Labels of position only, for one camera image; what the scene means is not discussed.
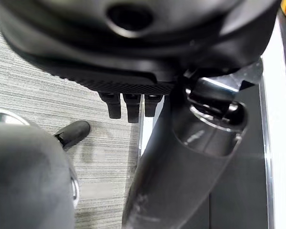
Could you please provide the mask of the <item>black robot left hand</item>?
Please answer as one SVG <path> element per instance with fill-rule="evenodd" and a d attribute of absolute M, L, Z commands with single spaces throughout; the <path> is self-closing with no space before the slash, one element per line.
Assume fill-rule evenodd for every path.
<path fill-rule="evenodd" d="M 111 118 L 153 116 L 123 211 L 126 229 L 180 229 L 235 155 L 278 0 L 0 0 L 0 32 L 37 68 L 98 92 Z"/>

